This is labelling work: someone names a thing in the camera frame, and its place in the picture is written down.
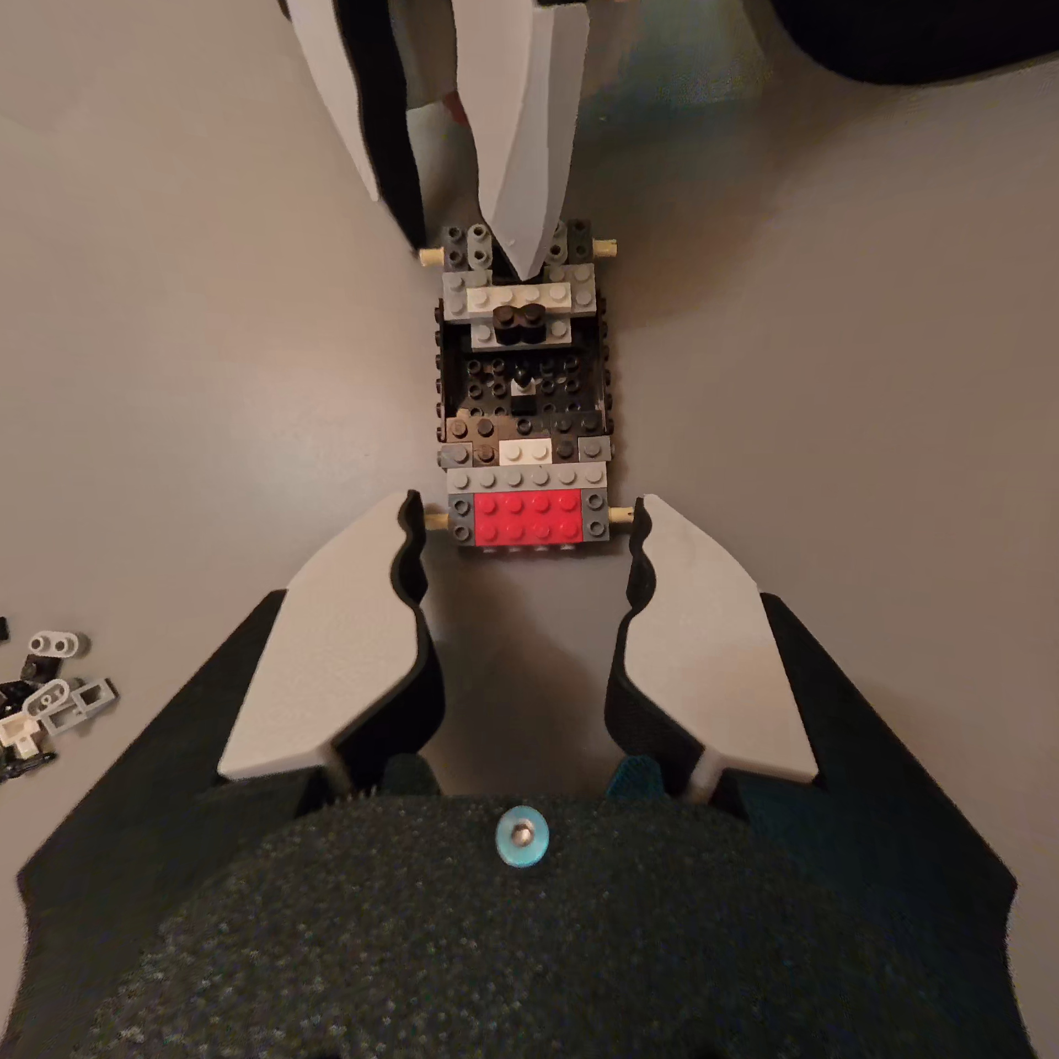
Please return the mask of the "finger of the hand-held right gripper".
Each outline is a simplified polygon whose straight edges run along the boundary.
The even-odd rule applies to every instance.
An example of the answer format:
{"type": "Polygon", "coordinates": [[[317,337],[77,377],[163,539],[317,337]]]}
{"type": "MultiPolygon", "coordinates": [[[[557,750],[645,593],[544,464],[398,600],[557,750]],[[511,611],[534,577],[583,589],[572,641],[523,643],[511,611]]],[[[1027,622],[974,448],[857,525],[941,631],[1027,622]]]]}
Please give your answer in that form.
{"type": "Polygon", "coordinates": [[[455,1],[457,95],[483,219],[520,279],[560,219],[589,38],[584,2],[455,1]]]}
{"type": "Polygon", "coordinates": [[[385,1],[285,1],[315,87],[367,195],[414,251],[427,244],[408,88],[385,1]]]}

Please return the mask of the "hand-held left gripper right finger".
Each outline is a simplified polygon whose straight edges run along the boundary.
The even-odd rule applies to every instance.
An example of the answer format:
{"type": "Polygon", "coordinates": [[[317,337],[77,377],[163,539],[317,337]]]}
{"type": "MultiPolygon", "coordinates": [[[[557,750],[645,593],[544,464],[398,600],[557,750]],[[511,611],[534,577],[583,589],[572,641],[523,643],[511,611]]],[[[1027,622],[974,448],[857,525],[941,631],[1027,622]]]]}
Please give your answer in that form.
{"type": "Polygon", "coordinates": [[[692,803],[730,773],[812,789],[816,755],[754,578],[656,493],[635,501],[629,553],[603,707],[623,762],[692,803]]]}

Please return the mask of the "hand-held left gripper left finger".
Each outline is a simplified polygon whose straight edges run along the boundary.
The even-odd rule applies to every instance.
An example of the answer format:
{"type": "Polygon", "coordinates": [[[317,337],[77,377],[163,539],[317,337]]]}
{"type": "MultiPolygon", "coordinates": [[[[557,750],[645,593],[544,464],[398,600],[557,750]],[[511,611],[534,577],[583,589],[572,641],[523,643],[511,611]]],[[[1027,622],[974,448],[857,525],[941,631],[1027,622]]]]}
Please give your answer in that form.
{"type": "Polygon", "coordinates": [[[218,762],[230,780],[322,768],[378,785],[445,716],[439,660],[421,613],[421,498],[391,493],[289,582],[218,762]]]}

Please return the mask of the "white narrow long plate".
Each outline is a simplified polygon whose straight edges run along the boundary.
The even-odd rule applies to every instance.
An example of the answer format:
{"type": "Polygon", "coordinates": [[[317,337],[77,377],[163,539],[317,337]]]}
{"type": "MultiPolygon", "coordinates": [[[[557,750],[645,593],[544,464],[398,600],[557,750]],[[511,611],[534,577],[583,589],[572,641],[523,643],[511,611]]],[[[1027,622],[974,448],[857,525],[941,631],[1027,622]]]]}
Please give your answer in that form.
{"type": "Polygon", "coordinates": [[[523,309],[540,306],[545,313],[571,315],[572,289],[569,283],[535,285],[479,286],[465,291],[463,316],[469,320],[486,319],[502,308],[523,309]]]}

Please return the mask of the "toy brick car chassis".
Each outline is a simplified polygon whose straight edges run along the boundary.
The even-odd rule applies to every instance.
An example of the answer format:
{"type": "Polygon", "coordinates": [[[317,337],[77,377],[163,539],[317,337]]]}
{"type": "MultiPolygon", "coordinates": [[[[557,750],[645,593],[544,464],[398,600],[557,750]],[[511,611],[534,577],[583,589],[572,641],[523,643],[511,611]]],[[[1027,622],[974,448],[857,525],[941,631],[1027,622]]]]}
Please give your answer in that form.
{"type": "Polygon", "coordinates": [[[574,549],[608,541],[614,457],[611,354],[596,265],[616,243],[559,220],[541,268],[519,279],[484,221],[443,230],[420,261],[442,268],[436,329],[443,528],[457,548],[574,549]],[[548,313],[540,345],[501,346],[493,317],[463,316],[479,286],[569,283],[571,315],[548,313]]]}

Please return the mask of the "grey desk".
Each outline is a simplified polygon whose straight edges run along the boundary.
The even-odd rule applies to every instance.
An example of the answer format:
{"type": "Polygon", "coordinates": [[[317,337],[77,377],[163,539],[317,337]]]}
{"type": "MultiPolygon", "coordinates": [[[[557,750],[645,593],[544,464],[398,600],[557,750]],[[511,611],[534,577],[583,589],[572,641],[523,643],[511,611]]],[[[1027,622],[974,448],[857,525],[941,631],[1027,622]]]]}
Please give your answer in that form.
{"type": "MultiPolygon", "coordinates": [[[[1057,65],[590,145],[620,484],[776,592],[1057,909],[1057,65]]],[[[266,591],[443,493],[432,305],[274,2],[2,2],[2,613],[123,701],[2,792],[12,875],[266,591]]]]}

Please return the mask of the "scattered small brick pieces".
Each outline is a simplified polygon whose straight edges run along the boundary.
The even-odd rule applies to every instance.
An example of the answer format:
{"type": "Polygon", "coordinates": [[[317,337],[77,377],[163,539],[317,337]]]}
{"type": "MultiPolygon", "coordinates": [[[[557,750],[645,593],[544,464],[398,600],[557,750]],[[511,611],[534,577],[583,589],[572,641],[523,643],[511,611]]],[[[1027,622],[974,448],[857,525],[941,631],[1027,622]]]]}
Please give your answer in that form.
{"type": "Polygon", "coordinates": [[[56,740],[113,708],[120,693],[110,679],[65,674],[86,656],[80,631],[32,633],[19,675],[1,683],[1,783],[7,784],[56,760],[56,740]]]}

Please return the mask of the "black quilted pad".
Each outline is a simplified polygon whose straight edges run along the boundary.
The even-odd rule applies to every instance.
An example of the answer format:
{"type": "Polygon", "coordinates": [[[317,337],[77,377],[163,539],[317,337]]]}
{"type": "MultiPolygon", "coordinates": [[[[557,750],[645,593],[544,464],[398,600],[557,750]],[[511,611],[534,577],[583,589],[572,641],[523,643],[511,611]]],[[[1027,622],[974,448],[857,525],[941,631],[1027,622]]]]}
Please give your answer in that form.
{"type": "Polygon", "coordinates": [[[1056,1],[772,1],[824,69],[855,82],[958,80],[1058,50],[1056,1]]]}

